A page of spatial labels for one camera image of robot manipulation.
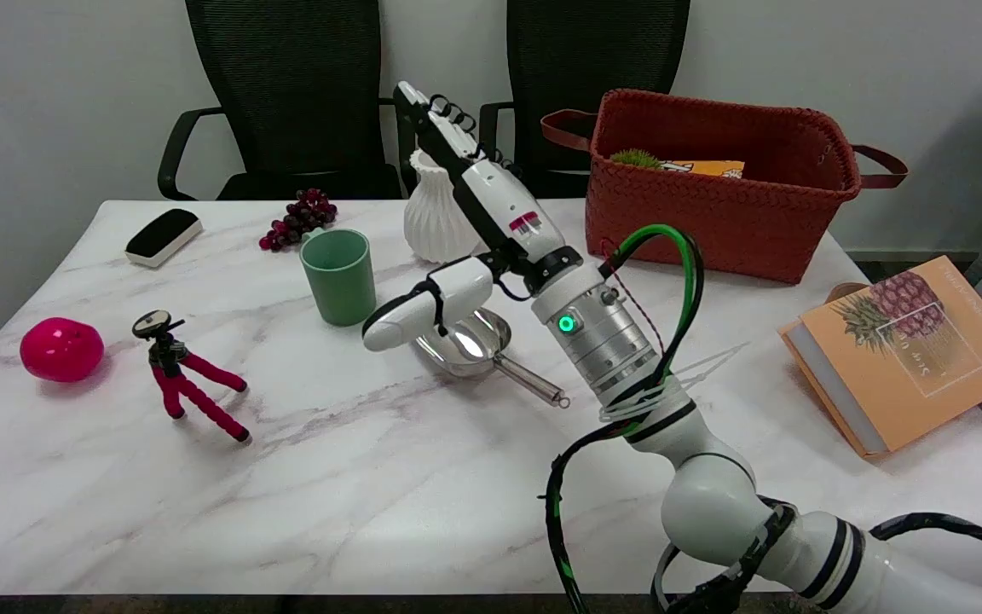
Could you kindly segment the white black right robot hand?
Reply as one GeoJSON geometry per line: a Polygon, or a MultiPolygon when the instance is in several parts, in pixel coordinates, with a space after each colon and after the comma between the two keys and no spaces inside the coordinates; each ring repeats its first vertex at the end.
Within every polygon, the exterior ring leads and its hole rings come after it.
{"type": "Polygon", "coordinates": [[[406,294],[366,319],[361,330],[370,352],[384,352],[436,332],[479,310],[503,275],[522,277],[527,302],[558,277],[583,264],[538,200],[474,137],[471,119],[442,95],[428,96],[407,81],[394,89],[397,110],[413,125],[422,151],[447,172],[453,201],[487,247],[433,269],[406,294]]]}

